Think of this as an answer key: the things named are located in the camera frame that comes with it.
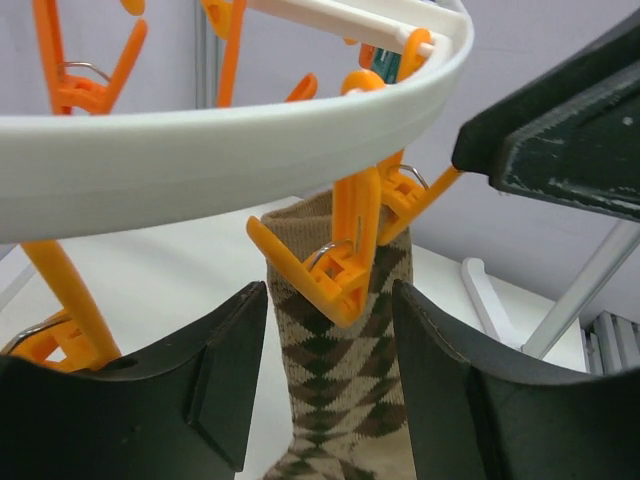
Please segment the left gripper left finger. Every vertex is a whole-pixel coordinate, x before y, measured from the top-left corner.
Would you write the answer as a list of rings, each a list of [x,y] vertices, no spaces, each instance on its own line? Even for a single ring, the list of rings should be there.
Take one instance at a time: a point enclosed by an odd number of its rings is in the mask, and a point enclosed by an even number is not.
[[[244,467],[268,297],[252,282],[98,371],[1,360],[5,479],[231,479]]]

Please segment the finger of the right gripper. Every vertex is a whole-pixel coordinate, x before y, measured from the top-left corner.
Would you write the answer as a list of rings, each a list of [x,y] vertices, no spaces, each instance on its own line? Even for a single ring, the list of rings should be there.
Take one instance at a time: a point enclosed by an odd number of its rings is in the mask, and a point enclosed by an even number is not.
[[[639,14],[463,124],[452,165],[496,190],[639,219]]]

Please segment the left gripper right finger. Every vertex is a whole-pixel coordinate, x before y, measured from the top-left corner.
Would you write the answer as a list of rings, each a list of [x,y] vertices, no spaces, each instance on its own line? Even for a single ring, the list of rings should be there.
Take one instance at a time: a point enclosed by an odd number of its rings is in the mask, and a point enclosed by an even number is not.
[[[635,479],[639,374],[595,376],[505,346],[396,281],[392,315],[421,479]]]

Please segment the white round clip hanger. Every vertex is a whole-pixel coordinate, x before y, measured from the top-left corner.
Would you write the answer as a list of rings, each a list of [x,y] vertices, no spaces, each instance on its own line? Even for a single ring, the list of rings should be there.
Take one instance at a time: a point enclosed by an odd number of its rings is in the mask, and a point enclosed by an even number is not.
[[[1,239],[134,230],[263,204],[407,146],[437,118],[474,42],[459,1],[257,1],[385,49],[425,28],[424,65],[371,93],[247,107],[1,120]]]

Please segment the orange clothes peg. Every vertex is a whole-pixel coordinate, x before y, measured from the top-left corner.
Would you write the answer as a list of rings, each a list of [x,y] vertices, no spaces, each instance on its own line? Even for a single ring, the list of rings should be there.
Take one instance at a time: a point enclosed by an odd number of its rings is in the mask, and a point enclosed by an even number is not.
[[[369,167],[334,183],[331,241],[299,261],[260,220],[246,231],[275,269],[324,316],[339,327],[364,312],[377,248],[381,180]]]
[[[387,245],[434,203],[461,176],[449,166],[429,185],[413,166],[403,163],[400,150],[377,166],[381,179],[381,203],[387,213],[380,221],[378,244]]]

